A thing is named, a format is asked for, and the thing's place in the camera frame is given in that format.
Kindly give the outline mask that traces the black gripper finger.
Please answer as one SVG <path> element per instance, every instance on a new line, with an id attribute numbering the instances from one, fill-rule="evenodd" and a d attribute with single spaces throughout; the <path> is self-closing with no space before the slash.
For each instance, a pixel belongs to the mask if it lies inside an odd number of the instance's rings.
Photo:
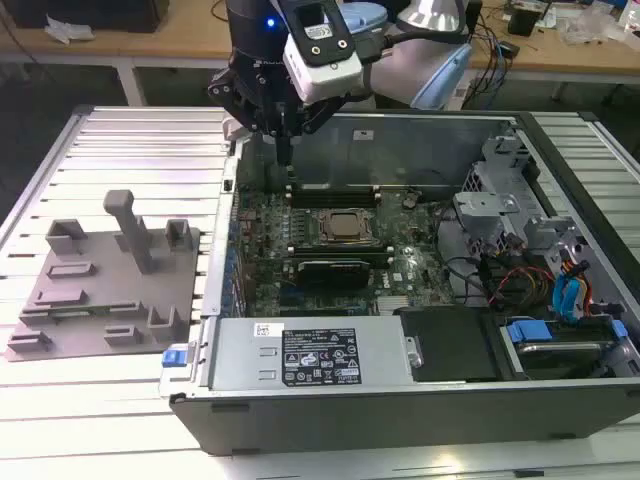
<path id="1" fill-rule="evenodd" d="M 277 162 L 283 165 L 283 118 L 271 87 L 262 67 L 228 67 L 212 78 L 208 94 L 250 132 L 271 137 Z"/>
<path id="2" fill-rule="evenodd" d="M 312 104 L 288 100 L 283 111 L 283 164 L 293 155 L 293 138 L 311 134 L 323 126 L 346 103 L 346 97 L 331 97 Z"/>

